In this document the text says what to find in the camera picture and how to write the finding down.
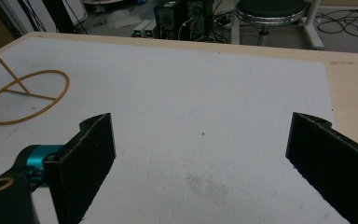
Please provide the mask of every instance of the stain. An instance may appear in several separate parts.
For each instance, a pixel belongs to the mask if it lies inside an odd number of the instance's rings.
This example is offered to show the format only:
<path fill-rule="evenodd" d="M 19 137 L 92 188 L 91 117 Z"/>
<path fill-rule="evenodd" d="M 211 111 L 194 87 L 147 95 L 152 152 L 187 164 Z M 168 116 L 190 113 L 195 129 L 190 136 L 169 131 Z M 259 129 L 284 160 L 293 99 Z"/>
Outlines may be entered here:
<path fill-rule="evenodd" d="M 197 196 L 201 196 L 201 179 L 192 174 L 187 174 L 186 176 L 186 184 L 190 188 L 191 192 Z"/>
<path fill-rule="evenodd" d="M 196 196 L 218 205 L 227 204 L 228 187 L 212 179 L 202 179 L 188 173 L 186 184 Z"/>
<path fill-rule="evenodd" d="M 332 65 L 335 65 L 335 64 L 353 64 L 354 62 L 348 62 L 348 61 L 332 61 L 332 62 L 329 62 L 330 64 Z"/>
<path fill-rule="evenodd" d="M 330 216 L 330 213 L 326 213 L 326 215 L 324 215 L 324 219 L 323 219 L 323 220 L 326 220 L 329 216 Z"/>
<path fill-rule="evenodd" d="M 207 182 L 208 187 L 206 188 L 206 199 L 216 204 L 227 204 L 227 186 L 212 180 L 208 180 Z"/>

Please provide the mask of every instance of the cable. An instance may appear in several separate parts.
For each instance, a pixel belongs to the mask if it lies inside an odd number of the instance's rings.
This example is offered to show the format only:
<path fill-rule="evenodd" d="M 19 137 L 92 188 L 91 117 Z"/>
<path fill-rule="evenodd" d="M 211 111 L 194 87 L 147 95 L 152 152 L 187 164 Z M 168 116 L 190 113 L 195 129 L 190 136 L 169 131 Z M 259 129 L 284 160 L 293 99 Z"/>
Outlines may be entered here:
<path fill-rule="evenodd" d="M 80 25 L 80 27 L 83 29 L 84 33 L 86 33 L 86 35 L 88 35 L 89 33 L 87 33 L 87 30 L 84 28 L 84 26 L 81 24 L 79 18 L 77 17 L 77 15 L 75 14 L 74 10 L 71 8 L 71 5 L 69 5 L 68 1 L 65 0 L 66 5 L 69 7 L 69 9 L 71 9 L 72 13 L 74 14 L 76 20 L 77 20 L 77 25 Z"/>
<path fill-rule="evenodd" d="M 178 32 L 178 40 L 180 40 L 180 32 L 182 31 L 182 27 L 186 26 L 186 23 L 188 23 L 188 22 L 190 22 L 192 20 L 193 20 L 193 18 L 190 18 L 188 21 L 185 21 L 185 22 L 182 23 L 182 25 L 179 28 L 179 32 Z"/>
<path fill-rule="evenodd" d="M 162 39 L 162 27 L 163 25 L 159 26 L 159 38 Z"/>
<path fill-rule="evenodd" d="M 34 9 L 33 9 L 32 5 L 31 5 L 30 1 L 29 1 L 29 0 L 25 0 L 25 2 L 27 3 L 29 9 L 31 9 L 31 11 L 30 11 L 30 12 L 31 12 L 31 15 L 34 17 L 34 20 L 35 20 L 35 22 L 36 22 L 38 28 L 39 28 L 39 29 L 42 29 L 44 32 L 46 32 L 46 28 L 45 28 L 45 26 L 43 25 L 43 22 L 39 19 L 39 17 L 38 17 L 38 16 L 36 15 L 36 13 L 34 12 Z"/>
<path fill-rule="evenodd" d="M 347 14 L 343 17 L 334 18 L 334 15 L 337 13 Z M 339 34 L 345 32 L 348 35 L 358 37 L 358 9 L 336 10 L 326 14 L 318 12 L 318 16 L 316 18 L 324 20 L 317 26 L 318 30 L 323 33 Z M 335 24 L 338 28 L 334 31 L 329 31 L 325 28 L 326 24 Z"/>
<path fill-rule="evenodd" d="M 205 35 L 205 36 L 202 36 L 202 37 L 200 37 L 200 38 L 198 38 L 198 39 L 196 39 L 196 42 L 199 41 L 199 40 L 201 40 L 202 38 L 205 38 L 204 41 L 206 41 L 208 38 L 209 38 L 209 39 L 212 39 L 212 40 L 214 41 L 214 43 L 216 43 L 216 40 L 215 40 L 213 37 L 211 37 L 211 36 L 206 36 L 206 35 Z"/>

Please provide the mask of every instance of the black cable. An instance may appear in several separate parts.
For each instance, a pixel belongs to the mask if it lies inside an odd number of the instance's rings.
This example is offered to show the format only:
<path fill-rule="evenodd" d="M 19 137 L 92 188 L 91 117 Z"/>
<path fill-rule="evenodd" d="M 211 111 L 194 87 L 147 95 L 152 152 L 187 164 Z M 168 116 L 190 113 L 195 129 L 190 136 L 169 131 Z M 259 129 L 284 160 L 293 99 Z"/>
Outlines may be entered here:
<path fill-rule="evenodd" d="M 80 22 L 79 18 L 77 17 L 77 15 L 75 14 L 74 10 L 71 8 L 71 5 L 69 5 L 68 1 L 65 0 L 66 4 L 68 5 L 69 9 L 71 9 L 72 13 L 74 14 L 76 20 L 77 20 L 77 25 L 80 25 L 80 27 L 83 29 L 84 33 L 86 33 L 86 35 L 88 35 L 89 33 L 87 33 L 87 30 L 84 28 L 84 26 L 82 25 L 82 23 Z"/>
<path fill-rule="evenodd" d="M 36 24 L 34 23 L 34 20 L 32 19 L 31 13 L 29 11 L 29 8 L 25 5 L 24 2 L 22 2 L 22 0 L 18 0 L 20 7 L 22 8 L 22 10 L 24 11 L 25 15 L 28 18 L 28 21 L 31 23 L 34 31 L 40 31 L 39 28 L 36 26 Z"/>
<path fill-rule="evenodd" d="M 334 18 L 334 15 L 337 13 L 347 13 L 345 16 L 340 18 Z M 347 33 L 348 35 L 353 35 L 358 37 L 358 9 L 351 10 L 336 10 L 326 14 L 318 12 L 318 19 L 324 19 L 318 24 L 317 28 L 319 31 L 326 34 L 339 34 L 342 32 Z M 337 30 L 331 31 L 325 28 L 326 24 L 335 24 L 337 25 Z"/>
<path fill-rule="evenodd" d="M 25 0 L 25 3 L 28 5 L 28 10 L 30 11 L 31 15 L 34 17 L 34 21 L 36 22 L 39 30 L 41 29 L 42 31 L 46 32 L 46 28 L 43 25 L 43 22 L 39 19 L 39 17 L 36 15 L 36 13 L 34 12 L 33 7 L 31 6 L 31 3 L 29 2 L 29 0 Z"/>

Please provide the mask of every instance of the white table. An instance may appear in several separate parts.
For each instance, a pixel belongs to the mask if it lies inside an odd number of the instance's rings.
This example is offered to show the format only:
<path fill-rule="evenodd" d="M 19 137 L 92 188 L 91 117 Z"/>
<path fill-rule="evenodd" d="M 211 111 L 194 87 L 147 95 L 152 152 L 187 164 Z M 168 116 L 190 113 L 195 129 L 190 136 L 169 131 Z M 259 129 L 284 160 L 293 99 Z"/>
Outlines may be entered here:
<path fill-rule="evenodd" d="M 60 47 L 47 48 L 43 39 Z M 79 121 L 112 112 L 117 159 L 83 223 L 346 223 L 285 159 L 289 123 L 281 126 L 276 119 L 290 119 L 291 102 L 300 112 L 329 120 L 333 113 L 326 108 L 334 108 L 337 130 L 358 141 L 358 54 L 42 33 L 0 52 L 17 73 L 59 68 L 72 80 L 67 95 L 47 113 L 0 127 L 0 174 L 23 147 L 64 144 Z M 148 65 L 140 69 L 127 60 L 134 52 L 155 55 L 145 57 Z M 322 62 L 328 83 L 320 64 L 243 54 Z M 198 63 L 189 62 L 195 55 Z M 156 66 L 155 58 L 169 69 Z M 259 62 L 278 62 L 283 71 L 301 64 L 316 77 L 300 70 L 254 77 L 243 70 L 263 69 Z M 192 67 L 197 72 L 189 74 Z M 179 75 L 179 69 L 186 73 Z M 0 85 L 9 79 L 2 73 Z M 299 77 L 319 81 L 304 86 Z M 296 89 L 286 85 L 291 81 L 303 92 L 290 94 Z M 328 88 L 332 105 L 328 97 L 318 98 Z M 274 99 L 274 92 L 288 99 Z M 269 129 L 259 128 L 266 124 Z M 33 195 L 41 223 L 54 223 L 48 191 Z"/>

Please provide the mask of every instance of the computer tower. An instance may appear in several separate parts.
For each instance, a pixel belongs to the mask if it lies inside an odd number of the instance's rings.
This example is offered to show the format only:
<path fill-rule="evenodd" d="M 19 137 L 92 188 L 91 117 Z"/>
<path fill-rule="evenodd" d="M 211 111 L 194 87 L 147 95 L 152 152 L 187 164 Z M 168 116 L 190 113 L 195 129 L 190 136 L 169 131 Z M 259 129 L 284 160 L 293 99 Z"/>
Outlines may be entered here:
<path fill-rule="evenodd" d="M 189 23 L 191 40 L 209 35 L 213 24 L 213 0 L 188 0 L 187 18 L 191 19 Z"/>
<path fill-rule="evenodd" d="M 186 0 L 161 2 L 154 10 L 160 38 L 188 39 Z"/>
<path fill-rule="evenodd" d="M 152 20 L 150 24 L 146 26 L 145 37 L 159 39 L 159 28 L 157 26 L 156 20 Z"/>

